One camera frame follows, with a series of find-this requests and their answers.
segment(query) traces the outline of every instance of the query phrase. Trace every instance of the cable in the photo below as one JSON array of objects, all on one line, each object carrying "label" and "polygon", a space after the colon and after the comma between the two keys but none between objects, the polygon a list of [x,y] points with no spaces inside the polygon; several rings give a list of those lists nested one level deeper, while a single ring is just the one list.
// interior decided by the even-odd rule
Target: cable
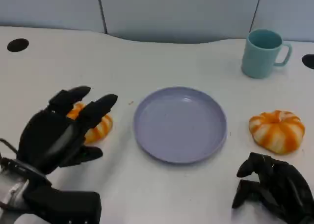
[{"label": "cable", "polygon": [[6,139],[3,139],[0,137],[0,142],[2,142],[7,147],[9,147],[9,149],[12,150],[15,154],[18,153],[18,150],[14,146],[12,146]]}]

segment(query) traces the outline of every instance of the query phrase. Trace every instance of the mug handle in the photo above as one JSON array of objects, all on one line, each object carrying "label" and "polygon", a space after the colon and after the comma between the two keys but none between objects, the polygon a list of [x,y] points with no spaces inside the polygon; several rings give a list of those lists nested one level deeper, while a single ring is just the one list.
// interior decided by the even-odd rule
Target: mug handle
[{"label": "mug handle", "polygon": [[287,53],[287,56],[285,57],[284,61],[282,63],[275,63],[274,66],[285,66],[286,63],[289,61],[290,57],[291,57],[291,53],[292,53],[292,46],[291,44],[289,43],[285,43],[284,46],[287,46],[289,49],[288,49],[288,53]]}]

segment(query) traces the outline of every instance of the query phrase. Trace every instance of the black hole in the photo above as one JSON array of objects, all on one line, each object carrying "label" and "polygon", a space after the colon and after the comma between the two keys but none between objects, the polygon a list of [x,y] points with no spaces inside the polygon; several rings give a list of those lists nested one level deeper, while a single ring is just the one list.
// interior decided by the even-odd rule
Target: black hole
[{"label": "black hole", "polygon": [[305,66],[314,69],[314,54],[307,54],[303,56],[302,62]]},{"label": "black hole", "polygon": [[18,52],[26,49],[28,45],[29,41],[27,39],[15,39],[12,40],[6,48],[11,52]]}]

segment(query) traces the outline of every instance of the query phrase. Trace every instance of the panel seam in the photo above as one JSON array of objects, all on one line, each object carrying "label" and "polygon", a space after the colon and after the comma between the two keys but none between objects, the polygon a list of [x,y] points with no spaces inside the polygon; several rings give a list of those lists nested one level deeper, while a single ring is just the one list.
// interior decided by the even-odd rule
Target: panel seam
[{"label": "panel seam", "polygon": [[256,17],[256,13],[257,13],[257,9],[258,9],[258,7],[259,7],[259,4],[260,4],[260,0],[258,0],[258,1],[257,1],[257,4],[256,4],[255,12],[254,12],[253,19],[252,19],[252,23],[251,23],[251,26],[250,26],[250,32],[251,32],[252,27],[253,27],[253,24],[254,24],[254,20],[255,20],[255,17]]},{"label": "panel seam", "polygon": [[107,25],[106,25],[106,21],[105,21],[104,8],[103,8],[102,0],[98,0],[98,4],[99,4],[100,14],[101,14],[102,21],[103,21],[104,33],[105,33],[105,34],[108,34]]}]

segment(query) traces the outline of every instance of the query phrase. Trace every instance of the white table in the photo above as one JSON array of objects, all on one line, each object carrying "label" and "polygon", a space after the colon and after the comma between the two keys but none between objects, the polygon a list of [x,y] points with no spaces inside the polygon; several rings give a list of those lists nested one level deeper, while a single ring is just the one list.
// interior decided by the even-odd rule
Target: white table
[{"label": "white table", "polygon": [[[7,51],[6,45],[15,38],[28,39],[29,47]],[[272,156],[293,164],[314,188],[314,70],[301,62],[304,54],[313,52],[314,44],[291,44],[288,66],[255,80],[240,70],[245,45],[241,39],[160,44],[87,31],[1,27],[0,136],[17,146],[30,117],[61,89],[92,87],[85,102],[115,93],[119,98],[111,112],[114,128],[101,142],[103,158],[56,170],[49,175],[55,187],[99,192],[102,224],[280,223],[259,205],[246,203],[232,212],[231,204],[239,181],[236,172],[249,153],[272,155],[255,145],[248,120],[276,109],[298,115],[306,134],[299,151]],[[136,144],[135,108],[145,96],[168,86],[199,89],[222,106],[228,138],[212,158],[173,166],[152,159]],[[0,150],[13,157],[4,146]],[[33,222],[41,223],[34,217],[17,221]]]}]

